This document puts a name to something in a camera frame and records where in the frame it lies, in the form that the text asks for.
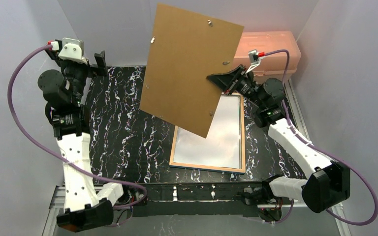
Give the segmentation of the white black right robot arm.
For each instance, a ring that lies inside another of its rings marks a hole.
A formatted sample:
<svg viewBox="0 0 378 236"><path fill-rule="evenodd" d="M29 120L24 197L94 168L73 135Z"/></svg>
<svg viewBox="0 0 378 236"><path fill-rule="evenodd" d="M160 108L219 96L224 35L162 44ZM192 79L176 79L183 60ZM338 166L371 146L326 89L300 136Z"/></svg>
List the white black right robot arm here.
<svg viewBox="0 0 378 236"><path fill-rule="evenodd" d="M270 177L246 198L290 198L320 213L350 197L350 168L314 150L311 141L292 124L283 108L285 93L281 80L270 78L258 85L243 65L223 74L209 75L207 80L224 94L236 92L254 104L255 124L275 140L305 174L305 179Z"/></svg>

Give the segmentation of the brown cardboard backing board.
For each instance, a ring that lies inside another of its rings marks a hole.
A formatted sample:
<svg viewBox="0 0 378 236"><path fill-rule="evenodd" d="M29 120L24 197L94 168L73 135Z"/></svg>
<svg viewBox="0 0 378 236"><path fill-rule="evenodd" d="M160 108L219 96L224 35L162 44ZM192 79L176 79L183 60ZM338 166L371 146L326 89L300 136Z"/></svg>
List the brown cardboard backing board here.
<svg viewBox="0 0 378 236"><path fill-rule="evenodd" d="M206 77L232 69L243 30L242 25L158 3L140 110L206 137L221 96Z"/></svg>

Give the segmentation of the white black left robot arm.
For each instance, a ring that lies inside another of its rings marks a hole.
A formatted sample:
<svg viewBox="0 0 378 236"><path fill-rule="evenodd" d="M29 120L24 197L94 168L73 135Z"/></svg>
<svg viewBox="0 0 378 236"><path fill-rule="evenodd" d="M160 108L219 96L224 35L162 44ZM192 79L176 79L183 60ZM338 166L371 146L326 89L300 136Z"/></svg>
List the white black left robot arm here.
<svg viewBox="0 0 378 236"><path fill-rule="evenodd" d="M60 70L43 72L37 82L61 156L67 160L63 163L65 201L57 225L74 233L110 225L114 205L124 193L121 184L112 182L96 192L93 178L75 169L91 171L90 113L81 99L88 77L107 76L105 52L94 57L96 65L58 59Z"/></svg>

